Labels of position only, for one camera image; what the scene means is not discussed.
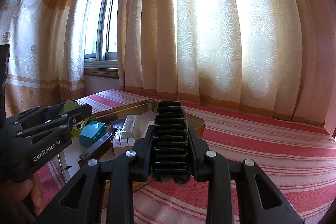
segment bed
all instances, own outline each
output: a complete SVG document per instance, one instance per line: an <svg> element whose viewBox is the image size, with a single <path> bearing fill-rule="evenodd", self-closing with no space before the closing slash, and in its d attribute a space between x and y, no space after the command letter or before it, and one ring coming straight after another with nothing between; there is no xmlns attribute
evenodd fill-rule
<svg viewBox="0 0 336 224"><path fill-rule="evenodd" d="M77 101L99 112L145 99L148 97L110 89ZM327 131L185 102L183 105L186 112L206 121L203 139L210 149L230 160L255 160L301 218L308 224L318 223L336 197L336 143ZM41 168L39 177L49 202L64 185L58 159ZM135 222L205 223L207 193L208 184L194 180L183 187L152 182L134 193ZM234 223L238 224L234 183L232 194Z"/></svg>

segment window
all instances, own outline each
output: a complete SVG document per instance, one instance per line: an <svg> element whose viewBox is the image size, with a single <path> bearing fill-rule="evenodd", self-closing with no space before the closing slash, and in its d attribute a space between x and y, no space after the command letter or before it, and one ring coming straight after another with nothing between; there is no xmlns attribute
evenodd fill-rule
<svg viewBox="0 0 336 224"><path fill-rule="evenodd" d="M85 34L86 68L117 68L118 0L91 0Z"/></svg>

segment window sill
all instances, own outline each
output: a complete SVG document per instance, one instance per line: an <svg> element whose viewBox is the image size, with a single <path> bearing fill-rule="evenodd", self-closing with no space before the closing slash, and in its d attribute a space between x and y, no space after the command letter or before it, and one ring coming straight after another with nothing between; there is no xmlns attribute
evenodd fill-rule
<svg viewBox="0 0 336 224"><path fill-rule="evenodd" d="M84 68L84 75L119 79L117 68Z"/></svg>

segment sheer curtain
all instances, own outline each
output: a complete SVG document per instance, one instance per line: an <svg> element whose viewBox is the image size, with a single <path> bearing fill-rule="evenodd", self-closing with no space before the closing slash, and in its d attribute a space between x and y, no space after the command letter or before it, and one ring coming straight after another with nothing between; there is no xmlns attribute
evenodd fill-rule
<svg viewBox="0 0 336 224"><path fill-rule="evenodd" d="M335 74L323 0L119 0L118 9L123 89L323 125Z"/></svg>
<svg viewBox="0 0 336 224"><path fill-rule="evenodd" d="M86 7L90 0L6 0L1 43L10 44L6 113L84 95Z"/></svg>

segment black device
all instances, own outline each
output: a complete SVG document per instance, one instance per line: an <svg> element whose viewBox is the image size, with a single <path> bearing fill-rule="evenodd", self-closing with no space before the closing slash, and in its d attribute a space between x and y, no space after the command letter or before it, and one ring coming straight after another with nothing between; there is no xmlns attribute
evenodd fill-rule
<svg viewBox="0 0 336 224"><path fill-rule="evenodd" d="M206 224L233 223L231 180L236 181L241 224L302 224L280 190L251 159L235 162L209 150L187 125L180 102L160 102L154 126L115 160L89 160L34 224L100 223L110 180L107 224L133 224L132 181L209 182Z"/></svg>
<svg viewBox="0 0 336 224"><path fill-rule="evenodd" d="M0 183L22 182L71 143L74 124L90 117L92 107L84 104L59 114L64 103L37 106L6 119L5 82L9 45L0 46Z"/></svg>

